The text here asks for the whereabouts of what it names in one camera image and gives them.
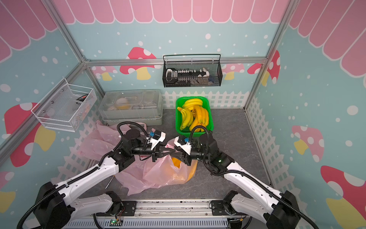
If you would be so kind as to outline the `pink plastic bag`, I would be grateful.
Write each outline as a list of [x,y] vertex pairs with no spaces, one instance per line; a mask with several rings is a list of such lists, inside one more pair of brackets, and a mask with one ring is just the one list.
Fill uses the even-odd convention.
[[128,168],[115,175],[122,186],[128,189],[129,196],[146,189],[185,184],[193,178],[197,169],[196,160],[190,166],[182,162],[178,169],[173,165],[171,156],[159,158],[156,162],[151,159],[141,161],[138,156],[135,158]]

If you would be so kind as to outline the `yellow banana bunch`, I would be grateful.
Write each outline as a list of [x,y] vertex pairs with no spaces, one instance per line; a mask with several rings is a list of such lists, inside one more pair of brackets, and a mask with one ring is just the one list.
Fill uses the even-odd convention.
[[178,169],[180,168],[180,166],[181,166],[181,161],[179,160],[179,159],[177,159],[177,158],[172,158],[172,162],[173,162],[173,165],[175,166],[175,167],[177,167]]

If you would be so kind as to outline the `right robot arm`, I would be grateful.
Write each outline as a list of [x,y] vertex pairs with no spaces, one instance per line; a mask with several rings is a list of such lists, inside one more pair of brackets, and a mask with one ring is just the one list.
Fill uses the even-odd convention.
[[312,228],[318,226],[299,209],[297,200],[289,191],[282,193],[243,169],[229,155],[218,148],[212,132],[205,129],[198,140],[180,135],[174,139],[178,158],[189,164],[192,160],[203,162],[211,175],[223,177],[245,191],[250,198],[233,192],[227,196],[228,212],[244,213],[266,224],[269,229],[295,229],[301,219]]

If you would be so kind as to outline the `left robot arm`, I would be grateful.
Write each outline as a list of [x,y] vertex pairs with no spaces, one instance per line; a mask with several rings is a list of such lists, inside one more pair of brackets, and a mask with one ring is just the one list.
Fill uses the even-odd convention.
[[164,132],[156,131],[150,135],[140,124],[132,121],[121,122],[116,128],[120,141],[102,156],[99,163],[64,182],[56,185],[48,182],[41,186],[34,205],[18,222],[18,229],[23,228],[31,214],[36,216],[40,229],[61,229],[76,214],[77,209],[72,204],[81,194],[128,168],[136,156],[156,161],[175,152],[161,144],[165,140]]

